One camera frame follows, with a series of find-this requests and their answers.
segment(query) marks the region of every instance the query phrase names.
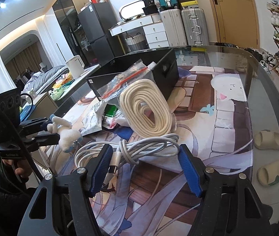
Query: hand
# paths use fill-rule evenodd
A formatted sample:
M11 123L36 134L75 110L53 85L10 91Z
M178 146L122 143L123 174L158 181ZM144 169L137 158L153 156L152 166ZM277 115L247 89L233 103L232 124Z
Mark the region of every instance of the hand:
M6 166L11 166L14 160L2 160L3 164ZM28 178L32 174L32 168L27 160L19 160L17 162L18 168L15 170L15 174L21 176L22 178Z

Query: black cable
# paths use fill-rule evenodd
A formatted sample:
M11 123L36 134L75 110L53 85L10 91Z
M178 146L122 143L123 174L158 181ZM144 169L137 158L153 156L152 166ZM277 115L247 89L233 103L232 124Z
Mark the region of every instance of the black cable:
M4 114L1 110L0 110L0 120L2 123L5 124L5 126L7 128L10 129L11 135L13 136L13 138L15 139L17 145L20 147L20 150L22 151L22 154L24 155L24 157L27 159L30 167L32 168L33 172L36 174L36 176L38 177L38 179L40 181L43 180L43 176L40 173L40 171L38 170L36 164L34 163L30 153L28 152L26 146L24 145L23 141L21 140L17 129L14 127L14 125L12 124L11 120L6 116L6 114Z
M32 110L32 108L33 108L33 99L32 99L32 97L31 97L28 93L22 93L22 94L20 94L20 96L28 96L28 97L31 99L31 108L30 108L30 110L28 111L28 113L27 113L27 115L25 116L25 118L21 121L21 122L23 122L23 121L29 116L29 114L31 113L31 110Z
M25 195L27 195L27 196L29 196L29 197L31 198L31 196L30 196L29 194L27 194L25 191L21 190L17 185L15 185L13 182L11 182L11 181L8 179L7 174L6 174L6 171L5 171L5 169L4 169L3 161L1 161L1 163L2 163L3 173L4 173L4 176L6 177L7 181L8 181L13 187L15 187L17 190L19 190L21 193L23 193L23 194L25 194Z

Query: anime illustration mat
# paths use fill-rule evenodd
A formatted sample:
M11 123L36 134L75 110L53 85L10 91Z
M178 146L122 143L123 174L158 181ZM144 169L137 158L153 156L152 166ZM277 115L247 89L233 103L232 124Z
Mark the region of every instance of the anime illustration mat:
M82 127L94 98L93 92L88 93L64 116L73 128ZM252 178L251 119L236 71L180 66L168 104L178 121L179 144L185 143L194 156L220 173L243 172ZM131 128L117 126L111 132L85 136L84 142L120 139L133 142L140 137ZM65 154L58 146L44 154L59 176L76 169L74 154ZM143 157L137 166L125 164L106 192L90 201L100 228L111 236L187 235L200 205L176 157Z

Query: brown curtain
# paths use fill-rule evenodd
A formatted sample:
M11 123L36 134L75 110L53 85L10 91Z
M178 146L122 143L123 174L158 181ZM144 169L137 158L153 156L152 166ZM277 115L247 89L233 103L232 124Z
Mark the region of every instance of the brown curtain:
M27 68L35 73L39 72L41 70L41 62L42 59L38 46L36 43L34 43L20 52L5 66L11 78L15 80L17 76L23 73Z

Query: wooden door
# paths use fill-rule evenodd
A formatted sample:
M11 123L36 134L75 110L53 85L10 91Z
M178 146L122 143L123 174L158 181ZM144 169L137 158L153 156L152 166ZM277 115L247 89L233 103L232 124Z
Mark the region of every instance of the wooden door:
M239 47L258 48L258 27L254 0L212 0L218 40Z

